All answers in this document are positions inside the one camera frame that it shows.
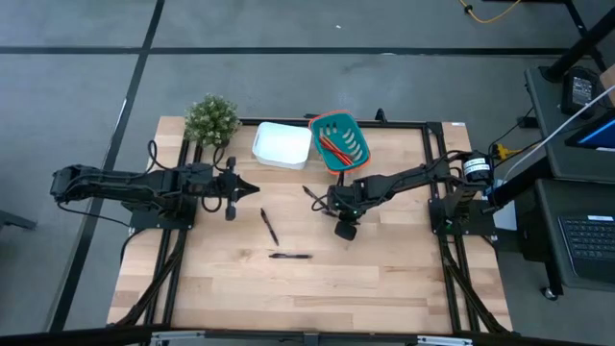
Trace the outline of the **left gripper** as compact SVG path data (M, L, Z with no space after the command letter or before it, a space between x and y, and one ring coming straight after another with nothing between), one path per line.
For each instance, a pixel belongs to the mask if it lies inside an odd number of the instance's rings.
M260 192L258 186L246 182L234 171L236 157L229 157L226 167L219 171L216 182L221 195L229 201L237 202L240 199Z

